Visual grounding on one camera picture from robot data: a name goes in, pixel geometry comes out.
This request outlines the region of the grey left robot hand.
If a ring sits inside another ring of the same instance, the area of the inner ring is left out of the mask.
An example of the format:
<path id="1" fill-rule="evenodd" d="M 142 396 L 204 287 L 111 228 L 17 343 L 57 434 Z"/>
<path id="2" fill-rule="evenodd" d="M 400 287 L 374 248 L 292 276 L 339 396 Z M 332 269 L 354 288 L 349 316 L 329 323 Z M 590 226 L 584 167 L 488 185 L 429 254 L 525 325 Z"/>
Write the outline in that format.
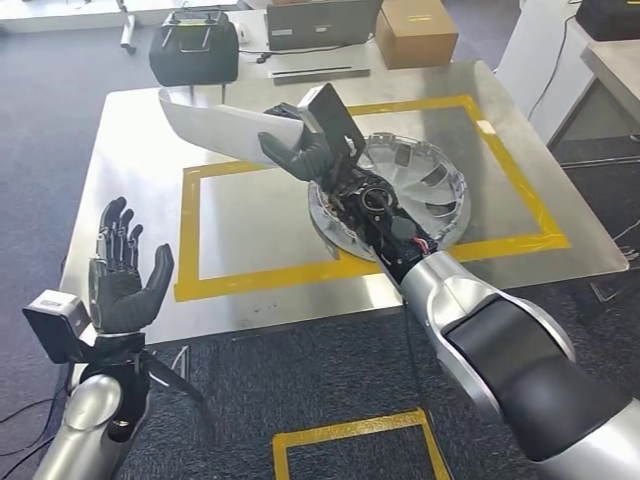
<path id="1" fill-rule="evenodd" d="M 174 268 L 171 246 L 155 250 L 154 266 L 146 283 L 139 271 L 141 224 L 131 225 L 134 212 L 124 197 L 103 211 L 90 259 L 90 316 L 100 334 L 129 334 L 152 324 L 158 315 Z"/>

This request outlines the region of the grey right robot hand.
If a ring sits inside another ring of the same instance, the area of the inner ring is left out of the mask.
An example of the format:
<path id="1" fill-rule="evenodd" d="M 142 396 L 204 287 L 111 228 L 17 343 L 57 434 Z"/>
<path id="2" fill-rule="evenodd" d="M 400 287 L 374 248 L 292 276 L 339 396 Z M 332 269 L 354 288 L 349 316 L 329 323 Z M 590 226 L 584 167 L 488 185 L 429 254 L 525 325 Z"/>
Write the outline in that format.
<path id="1" fill-rule="evenodd" d="M 259 133 L 258 140 L 266 157 L 301 181 L 322 180 L 340 162 L 322 132 L 309 130 L 306 123 L 297 150 L 268 132 Z"/>

